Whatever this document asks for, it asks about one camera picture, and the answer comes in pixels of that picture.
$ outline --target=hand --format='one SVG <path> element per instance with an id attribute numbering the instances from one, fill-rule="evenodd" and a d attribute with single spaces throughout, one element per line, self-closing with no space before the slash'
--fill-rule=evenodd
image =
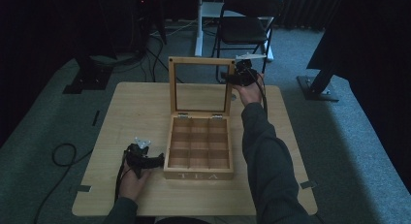
<path id="1" fill-rule="evenodd" d="M 137 198 L 142 193 L 142 189 L 144 188 L 150 174 L 151 170 L 142 171 L 142 177 L 138 179 L 134 171 L 130 170 L 127 161 L 125 161 L 118 196 L 129 198 L 136 203 Z"/>
<path id="2" fill-rule="evenodd" d="M 257 82 L 260 86 L 263 83 L 263 74 L 259 74 Z M 233 85 L 233 88 L 238 91 L 239 98 L 244 106 L 250 103 L 261 103 L 262 95 L 256 82 L 249 84 L 248 86 Z"/>

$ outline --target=gray carpet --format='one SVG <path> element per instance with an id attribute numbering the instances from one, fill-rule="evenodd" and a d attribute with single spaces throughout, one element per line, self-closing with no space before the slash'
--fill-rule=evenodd
<path id="1" fill-rule="evenodd" d="M 310 30 L 277 29 L 273 35 L 274 60 L 266 69 L 266 84 L 278 85 L 295 131 L 308 176 L 318 185 L 313 189 L 318 217 L 313 223 L 411 223 L 411 198 L 395 172 L 383 146 L 352 94 L 346 80 L 334 77 L 331 86 L 339 102 L 305 100 L 297 76 L 316 76 L 305 70 L 322 33 Z M 170 55 L 193 56 L 196 33 L 185 28 L 168 35 L 159 58 L 167 66 Z M 205 34 L 204 55 L 210 56 L 213 36 Z M 160 44 L 151 38 L 154 54 Z M 233 57 L 242 52 L 226 52 Z M 120 55 L 120 59 L 129 55 Z M 113 62 L 105 57 L 95 59 Z M 254 68 L 259 70 L 260 61 Z M 62 94 L 79 67 L 69 61 L 49 81 L 30 112 L 0 149 L 0 223 L 33 223 L 47 193 L 67 168 L 51 159 L 60 144 L 77 147 L 77 159 L 90 151 L 97 140 L 115 86 L 121 81 L 168 82 L 168 72 L 152 54 L 133 65 L 114 68 L 106 90 L 84 90 Z M 214 74 L 181 75 L 185 82 L 215 83 Z M 94 121 L 96 112 L 100 112 Z M 63 147 L 56 160 L 70 163 L 73 151 Z M 76 217 L 71 207 L 89 157 L 74 165 L 43 206 L 38 223 L 100 223 L 103 217 Z"/>

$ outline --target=wooden tea box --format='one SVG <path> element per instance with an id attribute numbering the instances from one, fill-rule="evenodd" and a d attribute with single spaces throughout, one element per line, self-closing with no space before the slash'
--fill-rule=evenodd
<path id="1" fill-rule="evenodd" d="M 177 70 L 202 66 L 232 74 L 234 59 L 170 57 L 171 124 L 164 165 L 167 179 L 233 178 L 230 84 L 177 82 Z"/>

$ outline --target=person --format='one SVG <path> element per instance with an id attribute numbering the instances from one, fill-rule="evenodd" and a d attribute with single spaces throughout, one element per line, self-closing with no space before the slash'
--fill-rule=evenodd
<path id="1" fill-rule="evenodd" d="M 258 78 L 262 84 L 263 75 Z M 244 133 L 242 153 L 247 164 L 248 183 L 256 208 L 257 223 L 309 223 L 309 216 L 298 201 L 299 185 L 294 175 L 290 152 L 278 139 L 269 123 L 256 82 L 248 86 L 234 85 L 244 105 L 241 113 Z M 125 173 L 119 198 L 105 219 L 109 223 L 132 223 L 137 210 L 136 200 L 149 177 L 141 179 Z"/>

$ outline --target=open box lid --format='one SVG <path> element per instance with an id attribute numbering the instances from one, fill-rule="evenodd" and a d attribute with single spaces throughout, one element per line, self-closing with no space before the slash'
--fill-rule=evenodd
<path id="1" fill-rule="evenodd" d="M 227 83 L 222 86 L 221 84 L 177 83 L 177 71 L 179 68 L 215 71 L 216 66 L 219 66 L 220 71 L 226 71 L 229 75 L 232 75 L 235 65 L 235 60 L 228 58 L 169 57 L 172 114 L 229 116 L 232 98 L 231 84 Z"/>

